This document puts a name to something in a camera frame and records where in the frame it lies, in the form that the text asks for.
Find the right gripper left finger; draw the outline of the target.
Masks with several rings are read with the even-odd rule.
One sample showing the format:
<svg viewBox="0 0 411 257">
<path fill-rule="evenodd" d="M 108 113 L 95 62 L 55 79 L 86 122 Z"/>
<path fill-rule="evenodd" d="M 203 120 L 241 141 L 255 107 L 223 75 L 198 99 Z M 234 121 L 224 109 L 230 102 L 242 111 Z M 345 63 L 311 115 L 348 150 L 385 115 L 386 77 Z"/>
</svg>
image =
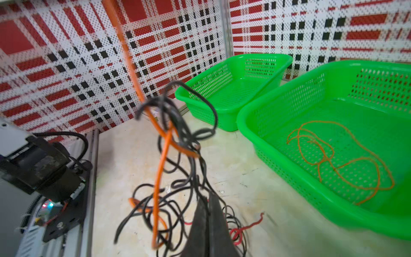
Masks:
<svg viewBox="0 0 411 257">
<path fill-rule="evenodd" d="M 181 257 L 209 256 L 208 200 L 199 200 Z"/>
</svg>

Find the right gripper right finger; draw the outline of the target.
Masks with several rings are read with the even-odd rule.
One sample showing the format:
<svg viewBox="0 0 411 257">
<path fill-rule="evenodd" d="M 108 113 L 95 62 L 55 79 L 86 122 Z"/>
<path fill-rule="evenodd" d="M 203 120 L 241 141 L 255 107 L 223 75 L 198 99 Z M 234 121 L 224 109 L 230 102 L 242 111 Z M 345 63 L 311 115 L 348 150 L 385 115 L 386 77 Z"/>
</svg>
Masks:
<svg viewBox="0 0 411 257">
<path fill-rule="evenodd" d="M 228 225 L 218 197 L 209 195 L 209 256 L 239 257 L 239 253 L 229 235 Z"/>
</svg>

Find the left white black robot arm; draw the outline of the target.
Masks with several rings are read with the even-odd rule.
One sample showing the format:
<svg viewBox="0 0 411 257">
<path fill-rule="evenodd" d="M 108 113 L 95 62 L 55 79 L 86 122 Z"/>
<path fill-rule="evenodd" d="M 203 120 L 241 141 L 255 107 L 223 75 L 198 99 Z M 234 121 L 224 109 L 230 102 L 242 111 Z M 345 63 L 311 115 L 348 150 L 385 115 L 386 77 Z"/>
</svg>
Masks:
<svg viewBox="0 0 411 257">
<path fill-rule="evenodd" d="M 83 142 L 78 157 L 48 137 L 71 136 Z M 82 224 L 90 203 L 91 161 L 87 138 L 76 132 L 29 133 L 1 119 L 1 178 L 27 194 L 37 192 L 49 200 L 49 217 L 38 221 L 45 227 L 43 242 L 62 236 Z"/>
</svg>

